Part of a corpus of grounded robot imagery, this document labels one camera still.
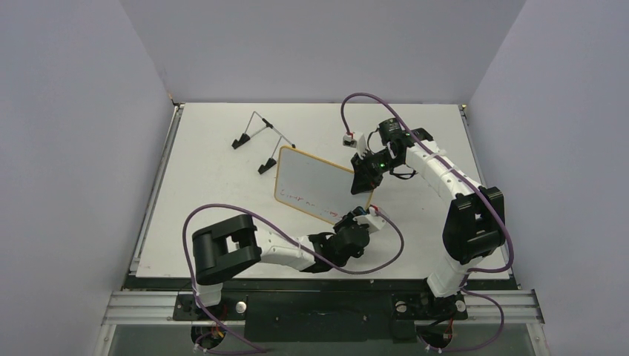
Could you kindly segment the yellow framed whiteboard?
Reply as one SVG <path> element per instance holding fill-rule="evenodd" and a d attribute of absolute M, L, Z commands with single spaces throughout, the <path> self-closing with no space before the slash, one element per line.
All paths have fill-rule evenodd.
<path fill-rule="evenodd" d="M 274 198 L 330 224 L 348 212 L 368 208 L 373 193 L 352 194 L 354 172 L 290 146 L 280 148 Z"/>

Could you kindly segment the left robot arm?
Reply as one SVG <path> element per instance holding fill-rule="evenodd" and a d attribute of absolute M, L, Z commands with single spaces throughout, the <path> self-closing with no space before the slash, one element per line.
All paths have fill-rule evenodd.
<path fill-rule="evenodd" d="M 221 309 L 224 282 L 257 263 L 284 266 L 308 274 L 343 268 L 361 257 L 370 235 L 385 225 L 375 208 L 357 207 L 344 215 L 331 232 L 285 239 L 276 231 L 254 224 L 240 214 L 192 234 L 194 299 L 192 309 L 204 319 Z"/>

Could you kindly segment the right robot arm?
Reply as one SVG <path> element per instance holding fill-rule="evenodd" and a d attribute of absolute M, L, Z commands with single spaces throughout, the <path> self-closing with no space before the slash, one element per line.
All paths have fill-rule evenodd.
<path fill-rule="evenodd" d="M 351 158 L 354 178 L 352 194 L 375 190 L 385 173 L 405 165 L 422 177 L 449 206 L 442 233 L 446 254 L 428 276 L 429 290 L 418 299 L 419 309 L 436 317 L 457 294 L 471 269 L 506 242 L 504 197 L 497 188 L 485 188 L 462 173 L 423 128 L 405 130 L 395 119 L 382 121 L 377 128 L 383 149 L 374 152 L 365 136 L 347 133 L 342 143 L 355 149 Z"/>

